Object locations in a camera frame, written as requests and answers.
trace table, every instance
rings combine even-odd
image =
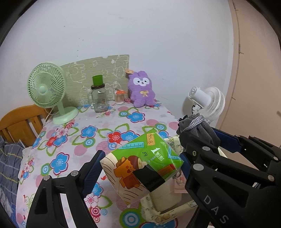
[[[90,161],[97,150],[108,154],[153,127],[163,138],[176,135],[177,119],[157,100],[154,106],[142,108],[135,108],[130,100],[123,105],[109,104],[105,113],[95,113],[90,106],[78,107],[79,114],[70,122],[58,126],[50,120],[43,127],[22,160],[16,203],[20,228],[26,226],[33,197],[45,175],[67,176]],[[61,196],[68,226],[75,228],[66,196]],[[164,225],[145,221],[140,202],[127,208],[104,171],[85,203],[99,228],[185,228],[189,221],[186,216]]]

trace cartoon illustration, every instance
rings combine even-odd
[[[70,63],[65,72],[66,76],[70,76],[73,82],[82,83],[86,79],[85,64],[77,64],[76,62]]]
[[[152,90],[152,82],[144,71],[129,74],[128,88],[131,91],[131,100],[134,101],[136,108],[144,105],[155,105],[155,93]]]
[[[123,188],[130,189],[132,187],[138,188],[140,186],[139,180],[133,174],[133,171],[138,170],[142,167],[141,160],[135,156],[131,155],[128,158],[122,157],[116,163],[116,169],[114,169],[114,174],[116,177],[121,177],[120,184]]]
[[[111,63],[114,64],[113,75],[117,78],[122,78],[126,76],[124,69],[128,67],[129,57],[127,55],[118,55],[116,60],[112,60]]]

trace wooden bed frame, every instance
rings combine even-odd
[[[48,113],[35,104],[14,109],[0,120],[0,135],[8,142],[21,140],[27,147],[32,146],[37,136],[33,133],[28,120],[39,134],[43,128],[40,115],[46,119]]]

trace fan stand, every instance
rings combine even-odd
[[[57,104],[57,106],[58,112],[53,117],[53,122],[57,125],[69,122],[79,113],[79,110],[75,107],[64,108],[61,101]]]

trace fan grille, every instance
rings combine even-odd
[[[189,98],[192,99],[196,94],[196,92],[197,92],[197,87],[196,86],[192,87],[192,89],[188,93]]]
[[[31,100],[39,107],[55,106],[65,93],[63,70],[52,63],[39,64],[28,77],[27,90]]]
[[[211,102],[207,107],[200,109],[199,112],[208,120],[214,121],[225,107],[225,96],[216,87],[209,87],[204,92],[211,96]]]

